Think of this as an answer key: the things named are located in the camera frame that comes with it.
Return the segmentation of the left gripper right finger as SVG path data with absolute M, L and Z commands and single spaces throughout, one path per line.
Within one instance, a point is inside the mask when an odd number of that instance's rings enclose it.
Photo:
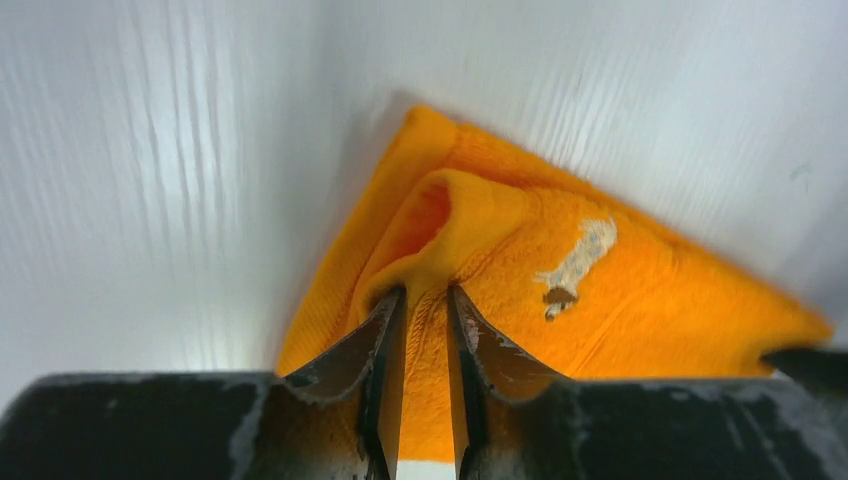
M 774 378 L 578 381 L 447 292 L 461 479 L 843 479 L 847 397 Z

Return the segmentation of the bright orange towel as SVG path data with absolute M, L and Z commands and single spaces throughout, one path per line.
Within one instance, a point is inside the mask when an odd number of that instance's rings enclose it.
M 410 109 L 286 334 L 286 375 L 407 290 L 399 456 L 454 457 L 446 290 L 579 379 L 768 376 L 763 353 L 828 342 L 814 310 L 541 158 Z

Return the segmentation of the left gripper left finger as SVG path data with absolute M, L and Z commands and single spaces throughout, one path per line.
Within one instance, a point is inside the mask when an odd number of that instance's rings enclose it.
M 391 479 L 406 292 L 306 365 L 42 377 L 1 419 L 5 479 Z

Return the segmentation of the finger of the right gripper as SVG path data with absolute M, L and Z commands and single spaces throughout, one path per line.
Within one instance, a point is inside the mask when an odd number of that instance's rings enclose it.
M 791 347 L 767 352 L 761 361 L 819 397 L 847 397 L 847 352 Z

